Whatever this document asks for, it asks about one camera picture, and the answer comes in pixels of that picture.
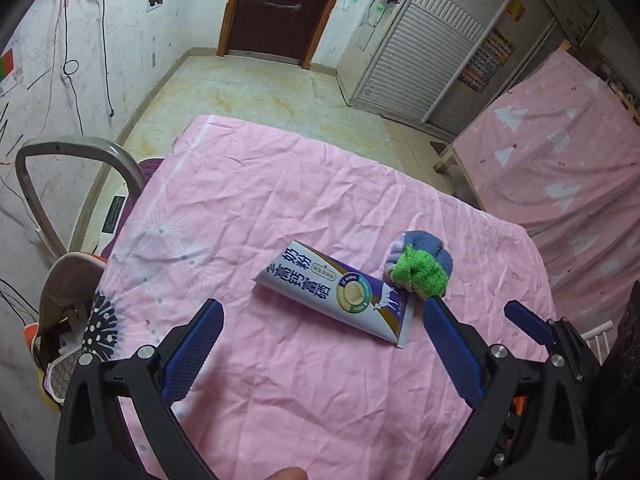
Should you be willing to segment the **green blue sock ball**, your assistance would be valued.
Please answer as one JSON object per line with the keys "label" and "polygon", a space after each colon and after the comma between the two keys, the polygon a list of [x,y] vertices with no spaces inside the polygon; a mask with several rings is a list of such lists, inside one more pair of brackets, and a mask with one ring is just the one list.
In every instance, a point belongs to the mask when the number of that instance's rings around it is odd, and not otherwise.
{"label": "green blue sock ball", "polygon": [[426,231],[406,231],[390,246],[385,281],[423,300],[446,294],[454,260],[444,243]]}

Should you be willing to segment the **white louvered wardrobe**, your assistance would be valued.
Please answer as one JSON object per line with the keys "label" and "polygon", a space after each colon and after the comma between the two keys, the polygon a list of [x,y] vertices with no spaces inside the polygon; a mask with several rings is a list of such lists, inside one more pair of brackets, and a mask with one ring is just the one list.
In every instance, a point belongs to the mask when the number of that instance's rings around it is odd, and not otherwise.
{"label": "white louvered wardrobe", "polygon": [[[458,76],[494,27],[514,51],[475,93]],[[451,141],[562,41],[590,53],[603,33],[594,0],[375,1],[337,65],[337,81],[347,104]]]}

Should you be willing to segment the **white metal bed rail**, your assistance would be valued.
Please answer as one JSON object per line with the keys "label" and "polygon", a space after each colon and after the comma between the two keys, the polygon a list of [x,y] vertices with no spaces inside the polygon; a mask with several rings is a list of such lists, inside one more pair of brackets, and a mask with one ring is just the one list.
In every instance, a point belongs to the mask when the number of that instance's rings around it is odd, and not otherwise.
{"label": "white metal bed rail", "polygon": [[613,327],[613,322],[608,320],[582,334],[582,339],[588,344],[600,364],[605,361],[611,351],[608,335],[612,332]]}

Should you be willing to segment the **dark brown door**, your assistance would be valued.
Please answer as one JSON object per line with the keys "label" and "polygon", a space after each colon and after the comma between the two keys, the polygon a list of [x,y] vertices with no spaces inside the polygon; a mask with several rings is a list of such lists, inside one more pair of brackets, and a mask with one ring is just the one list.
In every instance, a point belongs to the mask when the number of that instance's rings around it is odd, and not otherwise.
{"label": "dark brown door", "polygon": [[227,0],[217,54],[310,67],[337,0]]}

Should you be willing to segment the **pink tree pattern curtain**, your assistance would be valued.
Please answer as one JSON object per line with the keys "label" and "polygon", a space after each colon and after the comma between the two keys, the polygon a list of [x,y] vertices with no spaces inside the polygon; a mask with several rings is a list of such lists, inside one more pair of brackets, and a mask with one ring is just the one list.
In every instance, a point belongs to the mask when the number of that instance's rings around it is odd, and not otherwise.
{"label": "pink tree pattern curtain", "polygon": [[556,50],[452,149],[484,211],[532,238],[559,315],[620,322],[639,279],[639,127],[605,82]]}

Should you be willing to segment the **colourful wall poster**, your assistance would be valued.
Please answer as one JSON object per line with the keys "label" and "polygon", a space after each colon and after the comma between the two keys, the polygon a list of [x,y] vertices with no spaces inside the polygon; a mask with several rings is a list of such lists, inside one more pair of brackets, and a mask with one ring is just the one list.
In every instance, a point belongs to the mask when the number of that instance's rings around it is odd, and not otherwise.
{"label": "colourful wall poster", "polygon": [[465,65],[458,81],[475,93],[482,93],[513,51],[511,39],[494,27]]}

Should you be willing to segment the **pink bed sheet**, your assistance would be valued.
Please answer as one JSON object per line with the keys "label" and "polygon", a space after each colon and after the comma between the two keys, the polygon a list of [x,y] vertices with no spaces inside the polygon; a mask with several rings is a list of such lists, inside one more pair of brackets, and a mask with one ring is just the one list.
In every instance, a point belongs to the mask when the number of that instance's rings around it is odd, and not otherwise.
{"label": "pink bed sheet", "polygon": [[215,115],[192,120],[146,185],[96,289],[82,348],[125,359],[207,299],[224,329],[175,415],[223,479],[299,466],[314,479],[423,479],[469,416],[420,318],[403,347],[352,326],[390,318],[309,247],[382,278],[393,242],[431,233],[452,258],[456,318],[542,360],[503,313],[555,316],[525,230],[372,160],[296,133]]}

